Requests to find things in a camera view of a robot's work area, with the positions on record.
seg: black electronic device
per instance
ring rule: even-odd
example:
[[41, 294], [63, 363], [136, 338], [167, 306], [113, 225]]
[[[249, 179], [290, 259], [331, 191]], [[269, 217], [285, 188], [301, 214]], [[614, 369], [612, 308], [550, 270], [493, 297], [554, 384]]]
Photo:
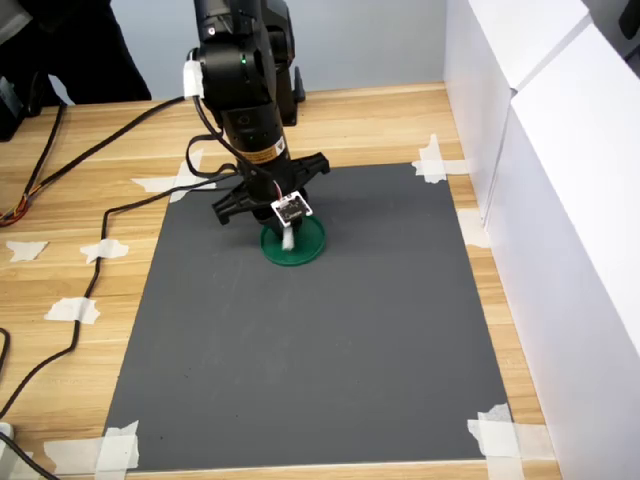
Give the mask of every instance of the black electronic device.
[[321, 153], [298, 160], [289, 154], [283, 124], [296, 123], [297, 103], [304, 100], [297, 69], [291, 87], [289, 9], [283, 0], [195, 0], [195, 6], [200, 47], [194, 59], [202, 69], [204, 104], [245, 159], [238, 162], [243, 182], [214, 211], [223, 225], [250, 211], [280, 234], [283, 225], [271, 203], [295, 191], [306, 196], [304, 186], [330, 171]]

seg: white panel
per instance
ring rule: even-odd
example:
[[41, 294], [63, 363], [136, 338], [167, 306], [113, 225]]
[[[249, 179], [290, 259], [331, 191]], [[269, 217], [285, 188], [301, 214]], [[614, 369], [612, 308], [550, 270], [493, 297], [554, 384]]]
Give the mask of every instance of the white panel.
[[470, 0], [470, 4], [516, 90], [590, 21], [580, 0]]
[[637, 480], [640, 359], [515, 114], [507, 125], [487, 229], [560, 468], [566, 480]]
[[590, 26], [513, 108], [640, 351], [640, 81]]
[[445, 81], [484, 217], [511, 89], [467, 0], [449, 0], [447, 4]]

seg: green disc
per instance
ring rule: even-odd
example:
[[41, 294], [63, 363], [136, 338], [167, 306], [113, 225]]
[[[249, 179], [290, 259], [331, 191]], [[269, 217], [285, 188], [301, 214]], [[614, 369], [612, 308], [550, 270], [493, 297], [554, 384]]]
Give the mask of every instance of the green disc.
[[276, 265], [297, 267], [315, 260], [324, 250], [326, 234], [316, 217], [305, 217], [295, 233], [293, 250], [282, 250], [282, 240], [270, 228], [264, 227], [260, 235], [262, 253]]

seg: white tape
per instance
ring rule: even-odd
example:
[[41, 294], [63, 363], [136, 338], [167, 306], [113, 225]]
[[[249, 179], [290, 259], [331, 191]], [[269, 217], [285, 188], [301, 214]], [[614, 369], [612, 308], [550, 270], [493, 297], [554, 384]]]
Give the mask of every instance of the white tape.
[[429, 146], [420, 149], [420, 160], [411, 165], [416, 169], [416, 177], [423, 176], [426, 183], [438, 183], [447, 179], [438, 136], [435, 133], [431, 135]]
[[7, 242], [7, 247], [13, 250], [10, 262], [30, 262], [38, 258], [49, 242]]
[[87, 263], [93, 262], [96, 258], [120, 258], [129, 253], [129, 247], [121, 244], [118, 240], [104, 239], [96, 245], [88, 245], [80, 248], [80, 251], [87, 256]]
[[[202, 161], [202, 154], [204, 150], [200, 149], [191, 154], [191, 163], [193, 167], [198, 170], [200, 168], [200, 162]], [[186, 161], [180, 164], [180, 169], [175, 177], [157, 177], [157, 178], [132, 178], [132, 182], [142, 186], [147, 193], [160, 193], [166, 192], [175, 187], [186, 187], [187, 185], [193, 185], [195, 183], [202, 183], [204, 181], [201, 177], [196, 177], [189, 171], [189, 166]], [[196, 190], [215, 190], [216, 184], [210, 183], [203, 187], [199, 187]], [[169, 203], [174, 203], [182, 200], [187, 194], [187, 190], [175, 192], [171, 194]]]
[[484, 230], [480, 210], [458, 210], [458, 222], [460, 223], [460, 230], [462, 230], [465, 245], [489, 248], [489, 236]]
[[182, 79], [184, 83], [184, 97], [204, 97], [204, 87], [202, 85], [202, 67], [200, 62], [187, 60], [182, 69]]
[[[24, 452], [27, 457], [33, 458], [33, 452]], [[15, 465], [13, 470], [9, 474], [9, 480], [38, 480], [40, 475], [33, 470], [29, 465], [22, 461], [15, 455]]]
[[160, 193], [173, 188], [176, 177], [132, 178], [131, 181], [140, 185], [147, 193]]
[[444, 169], [447, 175], [469, 175], [466, 160], [445, 160]]
[[549, 430], [545, 425], [516, 426], [516, 435], [520, 445], [520, 457], [523, 460], [555, 460]]
[[45, 442], [44, 451], [59, 475], [94, 475], [97, 480], [122, 480], [138, 467], [138, 422], [109, 428], [102, 438]]
[[93, 325], [100, 316], [96, 310], [96, 301], [84, 297], [63, 298], [56, 302], [44, 316], [45, 320], [73, 322], [80, 319], [81, 323]]
[[523, 460], [555, 460], [547, 427], [513, 423], [507, 404], [478, 412], [467, 428], [487, 459], [490, 480], [524, 480]]

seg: wooden table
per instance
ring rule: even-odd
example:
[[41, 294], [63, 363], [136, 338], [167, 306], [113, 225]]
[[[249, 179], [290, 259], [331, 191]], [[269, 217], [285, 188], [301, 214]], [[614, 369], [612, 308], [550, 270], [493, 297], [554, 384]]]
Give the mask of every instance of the wooden table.
[[[44, 174], [123, 126], [151, 103], [69, 108]], [[55, 109], [26, 120], [15, 138], [0, 144], [0, 205], [19, 199], [50, 132]], [[132, 178], [173, 176], [187, 141], [203, 132], [190, 102], [159, 114], [100, 151], [46, 190], [28, 216], [0, 230], [0, 324], [13, 335], [0, 404], [24, 375], [45, 357], [65, 348], [72, 324], [43, 319], [63, 297], [80, 297], [91, 278], [80, 247], [98, 243], [103, 212], [147, 197]], [[463, 158], [442, 84], [317, 92], [301, 106], [299, 125], [287, 130], [293, 158], [322, 151], [335, 167], [407, 163], [438, 135], [445, 160]], [[218, 145], [206, 145], [203, 169], [231, 160]], [[468, 176], [449, 177], [456, 208], [477, 208]], [[16, 427], [18, 443], [43, 466], [43, 442], [102, 435], [111, 397], [136, 317], [166, 200], [115, 217], [114, 238], [129, 254], [107, 260], [94, 299], [101, 316], [82, 328], [77, 350], [46, 367], [25, 389], [3, 421]], [[9, 263], [13, 241], [49, 241], [32, 262]], [[491, 338], [515, 421], [543, 424], [536, 393], [489, 249], [468, 247]], [[525, 464], [527, 478], [560, 478], [555, 462]], [[486, 462], [442, 462], [323, 468], [258, 469], [190, 474], [135, 474], [133, 478], [421, 478], [484, 479]]]

